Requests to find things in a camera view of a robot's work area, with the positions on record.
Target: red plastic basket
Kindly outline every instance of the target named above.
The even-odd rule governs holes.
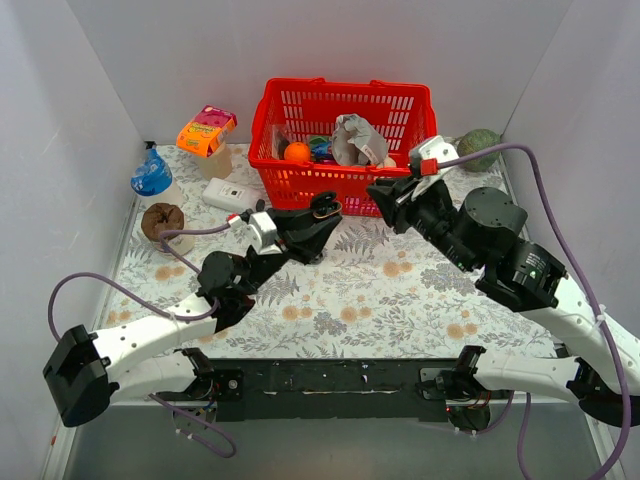
[[[296,164],[272,157],[273,125],[287,125],[294,140],[306,141],[309,135],[331,135],[336,117],[345,113],[366,118],[384,135],[397,168]],[[408,175],[409,150],[436,133],[431,94],[424,85],[274,78],[253,119],[249,163],[259,171],[275,208],[306,208],[313,195],[333,190],[344,214],[379,217],[367,185],[376,177]]]

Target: orange box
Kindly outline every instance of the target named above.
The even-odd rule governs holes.
[[[238,121],[233,113],[206,105],[182,129],[176,145],[200,157],[208,157],[222,145],[236,125]]]

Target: flower pattern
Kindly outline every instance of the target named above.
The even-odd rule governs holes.
[[[234,145],[228,180],[264,191],[247,161],[248,146]],[[228,212],[206,205],[206,181],[191,155],[158,147],[185,197],[191,228],[223,223]],[[505,189],[496,166],[486,173],[455,169],[447,185],[456,206],[474,188]],[[191,270],[153,248],[140,229],[140,208],[116,280],[159,307],[198,288]],[[244,255],[242,229],[197,237],[186,257],[201,264],[214,250]],[[457,357],[467,344],[526,356],[552,356],[542,327],[495,304],[474,287],[477,275],[460,272],[410,230],[395,235],[381,219],[345,217],[319,265],[289,262],[262,286],[253,310],[237,325],[187,342],[209,357]],[[149,313],[119,292],[106,309],[106,327]]]

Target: orange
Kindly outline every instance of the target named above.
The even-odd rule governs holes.
[[[284,159],[295,163],[310,162],[311,149],[306,143],[293,142],[284,151]]]

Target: grey wall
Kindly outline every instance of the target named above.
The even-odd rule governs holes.
[[[502,132],[570,0],[69,0],[143,138],[209,102],[247,141],[271,77],[424,83],[440,131]]]
[[[640,336],[640,4],[574,2],[506,130],[530,145],[558,222],[600,303]],[[528,162],[508,155],[532,238],[559,247],[538,200]],[[640,477],[640,431],[624,468]]]
[[[0,70],[0,478],[34,479],[56,421],[49,294],[108,270],[141,140],[64,0],[0,1]],[[59,330],[91,324],[100,292],[63,290]]]

